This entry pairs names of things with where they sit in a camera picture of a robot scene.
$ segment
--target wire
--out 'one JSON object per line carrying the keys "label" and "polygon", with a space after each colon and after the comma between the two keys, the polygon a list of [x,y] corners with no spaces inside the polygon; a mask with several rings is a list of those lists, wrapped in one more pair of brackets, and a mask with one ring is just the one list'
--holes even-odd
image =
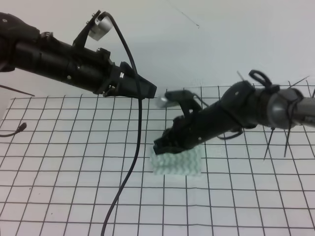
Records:
{"label": "wire", "polygon": [[141,140],[141,123],[142,123],[142,96],[141,96],[141,89],[140,89],[140,81],[139,81],[139,77],[138,77],[138,72],[137,72],[137,69],[136,69],[136,65],[134,63],[134,60],[133,60],[133,57],[131,55],[131,52],[129,50],[129,47],[123,37],[123,34],[121,33],[121,31],[119,30],[118,28],[118,25],[116,24],[114,18],[112,17],[111,14],[109,14],[108,12],[105,12],[104,13],[105,16],[107,16],[110,21],[112,22],[118,36],[119,36],[119,39],[121,40],[124,48],[125,48],[125,51],[129,57],[129,60],[130,60],[130,64],[131,64],[131,67],[133,69],[133,72],[134,72],[134,77],[135,77],[135,81],[136,81],[136,86],[137,86],[137,93],[138,93],[138,106],[139,106],[139,118],[138,118],[138,138],[137,138],[137,146],[136,146],[136,152],[134,154],[134,158],[133,158],[133,161],[132,161],[132,164],[130,166],[130,169],[122,183],[122,185],[119,187],[119,190],[107,212],[107,215],[106,215],[106,218],[104,220],[104,223],[103,223],[103,227],[102,227],[102,231],[101,231],[101,236],[103,236],[105,234],[105,230],[106,230],[106,226],[107,226],[107,223],[108,223],[108,220],[109,220],[109,217],[115,207],[115,204],[120,196],[120,194],[122,193],[123,189],[124,189],[124,186],[125,184],[127,183],[132,171],[133,171],[133,168],[136,164],[136,161],[138,159],[138,154],[139,154],[139,150],[140,150],[140,140]]}
{"label": "wire", "polygon": [[271,134],[270,134],[269,141],[268,141],[268,144],[267,144],[267,149],[266,149],[266,152],[265,152],[264,160],[265,160],[265,158],[266,158],[266,156],[267,156],[267,152],[268,152],[268,150],[269,150],[271,138],[272,138],[272,135],[273,135],[274,131],[275,131],[275,128],[271,128]]}
{"label": "wire", "polygon": [[193,94],[196,98],[198,98],[198,100],[203,104],[203,105],[205,105],[206,107],[208,107],[209,105],[206,103],[206,102],[204,102],[196,93],[194,93]]}
{"label": "wire", "polygon": [[24,122],[24,123],[22,123],[22,124],[17,128],[17,130],[14,131],[13,133],[11,133],[11,134],[0,134],[0,138],[6,138],[6,137],[14,136],[14,135],[16,135],[16,134],[22,132],[23,130],[25,130],[26,127],[27,127],[27,125],[26,125],[26,123]]}

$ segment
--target sponge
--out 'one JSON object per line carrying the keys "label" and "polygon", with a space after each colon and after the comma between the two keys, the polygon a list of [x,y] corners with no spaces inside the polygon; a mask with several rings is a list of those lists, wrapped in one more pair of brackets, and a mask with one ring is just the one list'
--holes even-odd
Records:
{"label": "sponge", "polygon": [[195,176],[201,172],[201,155],[201,145],[177,154],[164,153],[156,155],[152,148],[150,162],[153,172],[157,175]]}

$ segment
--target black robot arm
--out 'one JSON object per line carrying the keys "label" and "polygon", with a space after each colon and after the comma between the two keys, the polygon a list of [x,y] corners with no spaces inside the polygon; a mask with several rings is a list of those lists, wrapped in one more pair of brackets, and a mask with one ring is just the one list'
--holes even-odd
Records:
{"label": "black robot arm", "polygon": [[[104,96],[137,98],[131,67],[116,66],[110,52],[85,48],[88,35],[99,40],[110,30],[110,22],[98,11],[72,45],[58,41],[53,33],[40,33],[19,18],[0,13],[0,72],[19,68]],[[141,76],[142,98],[153,98],[157,87]]]}
{"label": "black robot arm", "polygon": [[[256,79],[256,75],[266,77],[260,71],[250,72],[252,78]],[[179,153],[214,137],[233,138],[243,128],[255,128],[258,124],[288,130],[299,124],[315,127],[314,98],[304,98],[295,88],[280,89],[269,79],[257,81],[265,88],[256,89],[248,81],[235,83],[219,101],[205,109],[201,109],[193,99],[194,94],[187,90],[167,92],[158,105],[164,108],[180,105],[184,114],[176,117],[173,126],[154,141],[155,153]],[[237,134],[220,137],[227,131]]]}

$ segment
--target white surface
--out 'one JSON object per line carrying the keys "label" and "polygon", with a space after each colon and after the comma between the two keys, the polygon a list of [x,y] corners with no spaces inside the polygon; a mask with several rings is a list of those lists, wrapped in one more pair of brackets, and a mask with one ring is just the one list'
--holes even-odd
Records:
{"label": "white surface", "polygon": [[[309,95],[307,86],[299,89]],[[21,120],[28,127],[0,139],[1,235],[98,236],[134,155],[137,102],[86,96],[12,102],[1,133]],[[277,130],[271,158],[262,160],[269,132],[265,137],[259,126],[226,144],[207,141],[199,177],[155,176],[144,153],[180,110],[143,104],[143,144],[107,236],[315,235],[314,129],[292,130],[286,158]]]}
{"label": "white surface", "polygon": [[[116,19],[138,72],[158,87],[230,85],[251,69],[274,82],[314,76],[313,0],[28,0],[1,11],[71,44],[98,9]],[[196,22],[191,22],[181,11]],[[128,61],[111,30],[87,47]],[[27,72],[1,74],[1,83],[35,95],[83,91]]]}

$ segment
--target black grid line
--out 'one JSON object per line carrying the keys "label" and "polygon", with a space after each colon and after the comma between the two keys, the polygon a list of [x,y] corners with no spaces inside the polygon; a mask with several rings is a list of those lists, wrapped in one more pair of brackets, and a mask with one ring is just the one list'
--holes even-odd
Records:
{"label": "black grid line", "polygon": [[[310,97],[312,97],[311,90],[310,90],[310,86],[309,86],[309,82],[308,82],[307,80],[306,80],[306,83],[307,83],[307,88],[308,88],[308,91],[309,91],[309,95],[310,95]],[[304,126],[303,126],[303,129],[304,129],[304,132],[305,132],[307,141],[308,141],[309,144],[311,145],[310,138],[309,138],[309,136],[308,136],[308,134],[307,134],[307,131],[306,131],[306,129],[305,129]]]}
{"label": "black grid line", "polygon": [[[29,106],[30,102],[31,102],[31,99],[29,99],[29,102],[28,102],[26,108]],[[22,118],[20,119],[19,126],[20,126],[20,124],[21,124],[21,122],[22,122],[22,120],[23,120],[23,117],[24,117],[25,113],[26,113],[26,109],[25,109],[25,111],[24,111],[24,113],[23,113]],[[6,158],[6,155],[7,155],[7,153],[8,153],[9,150],[10,150],[10,146],[11,146],[11,143],[9,144],[9,147],[7,148],[7,150],[6,150],[6,152],[5,152],[4,158],[3,158],[2,162],[0,163],[0,168],[2,167],[2,164],[4,163],[4,160],[5,160],[5,158]],[[18,170],[21,168],[22,162],[23,162],[23,160],[21,161],[21,164],[19,165]],[[10,187],[9,193],[8,193],[8,195],[7,195],[6,199],[5,199],[5,201],[8,201],[8,198],[9,198],[10,193],[11,193],[12,188],[13,188],[14,181],[15,181],[15,179],[16,179],[17,176],[18,176],[18,171],[17,171],[16,174],[15,174],[15,177],[14,177],[14,180],[13,180],[13,183],[12,183],[12,186]],[[3,207],[2,207],[2,210],[1,210],[1,212],[0,212],[0,218],[1,218],[2,213],[3,213],[3,211],[4,211],[5,205],[6,205],[6,203],[4,203],[4,205],[3,205]]]}
{"label": "black grid line", "polygon": [[[307,87],[308,87],[309,94],[311,95],[311,93],[310,93],[310,87],[309,87],[309,84],[308,84],[308,83],[307,83]],[[293,163],[294,163],[294,166],[295,166],[295,169],[296,169],[296,172],[297,172],[297,176],[298,176],[299,181],[300,181],[300,184],[301,184],[301,188],[302,188],[302,192],[303,192],[303,195],[304,195],[305,203],[306,203],[306,206],[307,206],[308,211],[309,211],[309,214],[310,214],[310,218],[311,218],[311,221],[312,221],[313,228],[314,228],[314,230],[315,230],[314,220],[313,220],[313,217],[312,217],[312,214],[311,214],[311,210],[310,210],[310,208],[309,208],[309,203],[308,203],[308,201],[307,201],[307,198],[306,198],[306,195],[305,195],[305,192],[304,192],[303,183],[302,183],[302,181],[301,181],[300,174],[299,174],[298,169],[297,169],[297,167],[296,167],[294,155],[293,155],[293,152],[292,152],[292,150],[291,150],[291,147],[290,147],[290,144],[289,144],[289,140],[288,140],[288,144],[287,144],[287,145],[288,145],[289,150],[290,150],[290,153],[291,153],[291,155],[292,155],[292,160],[293,160]]]}
{"label": "black grid line", "polygon": [[[147,131],[148,131],[148,123],[146,123],[146,129],[145,129],[145,142],[147,140]],[[144,146],[144,155],[146,153],[146,145]],[[141,206],[145,206],[144,204],[142,204],[142,189],[143,189],[143,176],[144,176],[144,165],[145,165],[145,161],[146,159],[143,158],[143,165],[142,165],[142,177],[141,177],[141,188],[140,188],[140,202],[139,202],[139,218],[138,218],[138,229],[137,229],[137,236],[139,236],[139,231],[140,231],[140,217],[141,217]]]}
{"label": "black grid line", "polygon": [[53,197],[53,194],[54,194],[54,191],[55,191],[55,188],[56,188],[56,183],[57,183],[57,180],[58,180],[58,177],[59,177],[60,169],[61,169],[62,164],[63,164],[63,160],[64,160],[64,156],[65,156],[65,152],[66,152],[66,150],[67,150],[67,147],[68,147],[68,144],[66,145],[66,148],[65,148],[65,150],[64,150],[64,153],[63,153],[63,157],[62,157],[60,166],[59,166],[59,168],[58,168],[56,180],[55,180],[55,183],[54,183],[54,186],[53,186],[53,189],[52,189],[51,196],[50,196],[50,198],[49,198],[49,203],[48,203],[48,206],[47,206],[47,209],[46,209],[46,212],[45,212],[45,216],[44,216],[43,224],[42,224],[41,229],[40,229],[40,234],[39,234],[39,236],[40,236],[41,233],[42,233],[42,230],[43,230],[43,227],[44,227],[44,222],[45,222],[45,219],[46,219],[46,217],[47,217],[48,209],[49,209],[49,207],[50,207],[50,205],[51,205],[51,199],[52,199],[52,197]]}
{"label": "black grid line", "polygon": [[[6,202],[6,203],[11,203],[11,204],[26,204],[27,202]],[[32,205],[46,205],[47,203],[31,203]],[[51,205],[70,205],[69,203],[50,203]],[[71,205],[73,206],[110,206],[111,204],[103,204],[103,203],[72,203]],[[139,206],[139,204],[119,204],[119,206]],[[166,206],[166,207],[186,207],[186,205],[174,205],[174,204],[142,204],[142,206]],[[187,205],[188,207],[209,207],[209,208],[231,208],[231,209],[293,209],[293,210],[314,210],[314,207],[257,207],[257,206],[209,206],[209,205],[198,205],[198,204],[193,204],[193,205]]]}
{"label": "black grid line", "polygon": [[[166,126],[167,126],[167,120],[166,120],[166,117],[167,117],[167,107],[165,108],[165,127],[164,129],[166,130]],[[165,222],[164,222],[164,215],[165,215],[165,175],[163,176],[163,207],[162,207],[162,236],[164,236],[164,225],[165,225]]]}
{"label": "black grid line", "polygon": [[[219,93],[219,97],[220,97],[220,87],[219,86],[218,86],[218,93]],[[238,225],[238,220],[237,220],[237,213],[236,213],[236,208],[235,208],[235,197],[234,197],[231,169],[230,169],[230,163],[229,163],[228,152],[227,152],[227,144],[226,144],[225,139],[224,139],[224,146],[225,146],[225,152],[226,152],[226,158],[227,158],[227,167],[228,167],[228,171],[229,171],[229,178],[230,178],[230,184],[231,184],[231,190],[232,190],[231,192],[232,192],[232,199],[233,199],[233,205],[234,205],[234,214],[235,214],[237,235],[240,236],[240,230],[239,230],[239,225]]]}
{"label": "black grid line", "polygon": [[[6,222],[20,222],[19,220],[1,220],[1,221],[6,221]],[[36,220],[25,220],[23,222],[30,222],[30,223],[42,223],[42,221],[36,221]],[[44,223],[65,223],[63,221],[45,221]],[[68,223],[71,224],[87,224],[86,222],[77,222],[77,221],[69,221]],[[116,225],[135,225],[137,226],[137,223],[126,223],[126,222],[119,222],[115,223]],[[162,225],[159,223],[140,223],[140,225]],[[167,224],[165,223],[164,225],[169,225],[169,226],[186,226],[186,224]],[[212,226],[212,225],[207,225],[207,224],[189,224],[189,226]],[[236,226],[232,225],[213,225],[213,227],[223,227],[223,228],[236,228]],[[260,229],[262,228],[261,226],[240,226],[240,228],[256,228]],[[287,227],[283,226],[265,226],[267,229],[288,229]],[[289,227],[289,229],[313,229],[312,227]]]}
{"label": "black grid line", "polygon": [[[116,100],[116,98],[114,97],[113,109],[114,109],[114,107],[115,107],[115,100]],[[88,236],[90,235],[91,226],[92,226],[92,220],[93,220],[93,215],[94,215],[94,210],[95,210],[95,205],[96,205],[96,198],[97,198],[97,193],[98,193],[98,189],[99,189],[99,182],[100,182],[100,178],[101,178],[101,174],[102,174],[102,169],[103,169],[103,165],[104,165],[104,159],[105,159],[105,151],[106,151],[107,140],[108,140],[108,134],[107,134],[107,137],[106,137],[106,144],[105,144],[104,153],[103,153],[103,156],[102,156],[102,164],[101,164],[101,167],[100,167],[100,170],[99,170],[99,176],[98,176],[98,182],[97,182],[97,189],[96,189],[96,193],[95,193],[95,199],[94,199],[94,204],[93,204],[93,209],[92,209],[92,214],[91,214],[91,220],[90,220],[90,225],[89,225]]]}
{"label": "black grid line", "polygon": [[[41,162],[40,162],[39,169],[40,169],[40,167],[41,167],[41,165],[42,165],[42,163],[43,163],[43,160],[44,160],[44,158],[42,158],[42,160],[41,160]],[[27,207],[28,207],[28,204],[29,204],[29,201],[30,201],[30,198],[31,198],[31,195],[32,195],[33,187],[35,186],[35,182],[36,182],[36,179],[37,179],[37,177],[38,177],[38,174],[39,174],[39,171],[36,173],[36,176],[35,176],[35,178],[34,178],[34,181],[33,181],[32,187],[31,187],[31,192],[30,192],[30,194],[29,194],[29,197],[28,197],[28,200],[27,200],[27,204],[25,205],[25,208],[24,208],[24,211],[23,211],[23,214],[22,214],[21,219],[23,219],[23,217],[24,217],[24,215],[25,215],[25,211],[26,211],[26,209],[27,209]],[[18,234],[19,229],[20,229],[20,226],[21,226],[21,223],[19,223],[19,226],[18,226],[18,229],[17,229],[15,235]]]}
{"label": "black grid line", "polygon": [[[96,113],[97,102],[98,102],[98,97],[97,97],[97,100],[96,100],[96,106],[95,106],[93,118],[94,118],[95,113]],[[93,125],[93,120],[94,120],[94,119],[92,119],[92,122],[91,122],[90,130],[89,130],[89,134],[88,134],[88,140],[89,140],[89,137],[90,137],[90,134],[91,134],[91,129],[92,129],[92,125]],[[86,152],[86,150],[87,150],[87,147],[88,147],[88,144],[86,143],[86,144],[85,144],[84,153],[83,153],[83,157],[82,157],[82,161],[81,161],[81,165],[80,165],[80,170],[82,169],[82,165],[83,165],[83,161],[84,161],[84,158],[85,158],[85,152]],[[70,209],[69,209],[69,213],[68,213],[67,222],[66,222],[66,224],[65,224],[63,236],[65,235],[65,232],[66,232],[66,230],[67,230],[68,221],[69,221],[69,217],[70,217],[70,214],[71,214],[72,205],[73,205],[73,200],[74,200],[75,193],[76,193],[76,190],[77,190],[79,178],[80,178],[80,172],[79,172],[79,174],[78,174],[78,178],[77,178],[77,181],[76,181],[76,184],[75,184],[75,187],[74,187],[74,193],[73,193],[73,196],[72,196],[71,205],[70,205]]]}
{"label": "black grid line", "polygon": [[[202,87],[200,87],[200,97],[201,99],[203,99],[203,96],[202,96]],[[205,154],[207,156],[207,146],[206,146],[206,142],[204,142],[204,148],[205,148]],[[206,170],[207,170],[207,173],[209,172],[208,171],[208,159],[206,158]],[[214,229],[213,229],[213,219],[212,219],[212,205],[211,205],[211,194],[210,194],[210,181],[209,181],[209,175],[207,174],[207,182],[208,182],[208,192],[209,192],[209,209],[210,209],[210,220],[211,220],[211,233],[212,233],[212,236],[214,236]]]}
{"label": "black grid line", "polygon": [[297,176],[299,178],[299,181],[300,181],[300,184],[301,184],[301,188],[302,188],[302,193],[304,195],[304,200],[305,200],[305,203],[306,203],[306,206],[308,208],[308,212],[310,214],[310,218],[311,218],[311,221],[312,221],[312,225],[313,225],[313,229],[315,230],[315,225],[314,225],[314,220],[313,220],[313,217],[312,217],[312,214],[311,214],[311,210],[309,208],[309,204],[308,204],[308,201],[307,201],[307,198],[306,198],[306,195],[305,195],[305,191],[304,191],[304,188],[303,188],[303,183],[301,181],[301,177],[300,177],[300,174],[299,174],[299,171],[296,167],[296,163],[295,163],[295,159],[294,159],[294,156],[293,156],[293,152],[291,150],[291,147],[290,147],[290,143],[288,142],[288,147],[289,147],[289,150],[290,150],[290,153],[292,155],[292,160],[293,160],[293,163],[294,163],[294,166],[295,166],[295,169],[296,169],[296,172],[297,172]]}
{"label": "black grid line", "polygon": [[[19,166],[18,172],[16,173],[16,177],[17,177],[17,175],[18,175],[18,173],[19,173],[19,170],[20,170],[20,168],[21,168],[21,166],[22,166],[23,160],[24,160],[24,158],[25,158],[25,155],[26,155],[26,153],[27,153],[29,147],[30,147],[30,143],[28,144],[28,147],[27,147],[26,150],[25,150],[24,156],[22,157],[21,164],[20,164],[20,166]],[[35,181],[36,181],[37,176],[38,176],[38,172],[36,173],[36,177],[35,177],[35,179],[34,179],[33,185],[34,185],[34,183],[35,183]],[[23,217],[24,217],[26,208],[27,208],[27,206],[28,206],[28,202],[29,202],[29,200],[30,200],[30,198],[31,198],[32,190],[33,190],[33,188],[31,188],[31,192],[30,192],[30,194],[29,194],[29,197],[28,197],[28,200],[27,200],[27,204],[25,205],[25,208],[24,208],[24,211],[23,211],[23,214],[22,214],[21,219],[23,219]],[[19,226],[18,226],[18,228],[17,228],[17,231],[16,231],[15,236],[18,234],[18,231],[19,231],[19,229],[20,229],[20,226],[21,226],[21,223],[19,223]]]}
{"label": "black grid line", "polygon": [[[129,120],[128,120],[128,125],[127,125],[127,134],[126,134],[126,139],[125,139],[125,149],[124,149],[124,156],[123,156],[123,163],[122,163],[122,171],[121,171],[120,180],[119,180],[119,187],[122,185],[122,181],[123,181],[123,168],[124,168],[125,157],[126,157],[126,143],[127,143],[127,137],[128,137],[128,128],[129,128],[129,124],[130,124],[130,115],[131,115],[131,109],[129,111]],[[113,227],[113,234],[112,234],[113,236],[114,236],[114,233],[115,233],[115,224],[116,224],[116,219],[117,219],[118,204],[119,204],[119,198],[117,199],[117,203],[116,203],[114,227]]]}
{"label": "black grid line", "polygon": [[246,134],[245,134],[245,133],[244,133],[244,138],[245,138],[246,150],[247,150],[247,154],[248,154],[248,160],[249,160],[250,167],[251,167],[252,181],[253,181],[253,183],[254,183],[254,190],[255,190],[256,199],[257,199],[257,204],[258,204],[258,209],[259,209],[259,216],[260,216],[260,220],[261,220],[262,230],[263,230],[263,233],[264,233],[264,236],[265,236],[266,233],[265,233],[265,229],[264,229],[264,223],[263,223],[263,221],[262,221],[262,215],[261,215],[261,210],[260,210],[260,205],[259,205],[258,193],[257,193],[257,188],[256,188],[256,183],[255,183],[254,174],[253,174],[253,171],[252,171],[252,163],[251,163],[251,160],[250,160],[250,152],[249,152],[249,150],[248,150],[247,140],[246,140]]}

